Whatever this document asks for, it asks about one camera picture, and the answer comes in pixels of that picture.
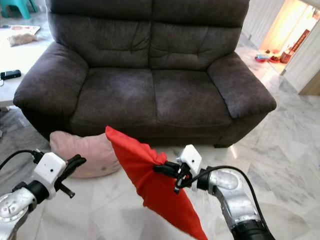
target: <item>black remote control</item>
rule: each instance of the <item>black remote control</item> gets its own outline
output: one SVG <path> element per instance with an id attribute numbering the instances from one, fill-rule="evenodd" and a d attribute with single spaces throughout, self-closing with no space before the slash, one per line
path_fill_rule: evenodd
<path id="1" fill-rule="evenodd" d="M 4 71 L 0 73 L 0 78 L 2 80 L 7 79 L 14 79 L 21 77 L 21 71 L 20 70 L 13 70 L 13 71 Z"/>

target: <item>sofa seat cushion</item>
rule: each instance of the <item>sofa seat cushion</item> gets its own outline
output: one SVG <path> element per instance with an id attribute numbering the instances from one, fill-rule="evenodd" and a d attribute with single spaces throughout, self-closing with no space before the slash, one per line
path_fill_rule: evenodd
<path id="1" fill-rule="evenodd" d="M 231 124 L 226 104 L 206 72 L 153 70 L 152 76 L 157 123 L 184 128 Z"/>
<path id="2" fill-rule="evenodd" d="M 128 68 L 90 68 L 70 119 L 81 128 L 111 125 L 118 128 L 156 122 L 151 71 Z"/>

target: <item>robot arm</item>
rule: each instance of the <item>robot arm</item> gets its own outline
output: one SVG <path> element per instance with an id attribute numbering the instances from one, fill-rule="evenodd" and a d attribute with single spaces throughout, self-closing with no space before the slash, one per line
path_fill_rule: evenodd
<path id="1" fill-rule="evenodd" d="M 235 240 L 275 240 L 260 208 L 257 210 L 244 191 L 242 175 L 247 180 L 244 173 L 229 166 L 200 169 L 201 160 L 195 147 L 187 145 L 177 158 L 179 164 L 166 162 L 164 165 L 155 165 L 153 170 L 176 178 L 174 191 L 177 194 L 179 189 L 191 187 L 193 191 L 202 189 L 217 197 Z"/>
<path id="2" fill-rule="evenodd" d="M 18 229 L 38 204 L 52 199 L 58 190 L 72 198 L 75 193 L 62 184 L 86 159 L 76 155 L 67 163 L 53 152 L 41 153 L 31 182 L 21 182 L 11 193 L 0 197 L 0 240 L 16 238 Z"/>

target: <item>sofa armrest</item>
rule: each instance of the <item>sofa armrest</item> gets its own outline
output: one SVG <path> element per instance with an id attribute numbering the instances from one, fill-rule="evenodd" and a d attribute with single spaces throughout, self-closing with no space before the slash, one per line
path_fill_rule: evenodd
<path id="1" fill-rule="evenodd" d="M 207 73 L 233 119 L 263 115 L 276 109 L 275 99 L 235 52 L 213 62 Z"/>
<path id="2" fill-rule="evenodd" d="M 21 81 L 13 103 L 47 115 L 70 116 L 88 69 L 76 52 L 53 42 Z"/>

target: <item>sofa backrest cushion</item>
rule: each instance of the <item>sofa backrest cushion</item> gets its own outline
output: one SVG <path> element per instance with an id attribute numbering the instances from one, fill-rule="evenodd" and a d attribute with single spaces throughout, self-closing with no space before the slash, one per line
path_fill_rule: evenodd
<path id="1" fill-rule="evenodd" d="M 148 67 L 152 0 L 46 0 L 54 40 L 89 67 Z"/>
<path id="2" fill-rule="evenodd" d="M 233 52 L 249 0 L 153 0 L 149 65 L 205 70 Z"/>

